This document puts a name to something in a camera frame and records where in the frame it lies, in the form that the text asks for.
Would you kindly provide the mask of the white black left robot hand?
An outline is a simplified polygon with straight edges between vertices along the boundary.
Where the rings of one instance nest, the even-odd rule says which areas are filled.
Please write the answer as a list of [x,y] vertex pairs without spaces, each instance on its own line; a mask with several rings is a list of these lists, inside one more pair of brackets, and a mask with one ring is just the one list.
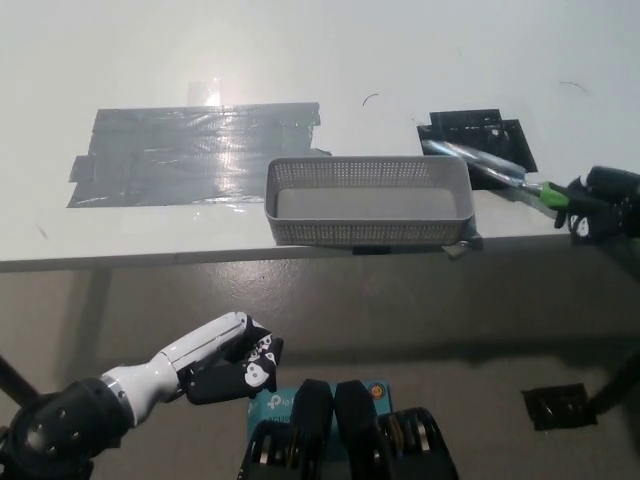
[[128,428],[159,403],[182,396],[194,405],[253,398],[277,389],[284,341],[244,312],[226,313],[161,349],[148,362],[102,375]]

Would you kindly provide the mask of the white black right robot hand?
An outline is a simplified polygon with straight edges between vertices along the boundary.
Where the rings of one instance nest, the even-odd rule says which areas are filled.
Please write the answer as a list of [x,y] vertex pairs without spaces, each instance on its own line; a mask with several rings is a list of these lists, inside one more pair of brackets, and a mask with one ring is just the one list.
[[574,244],[601,243],[619,235],[639,238],[639,174],[594,166],[565,188],[569,204],[554,227],[567,225]]

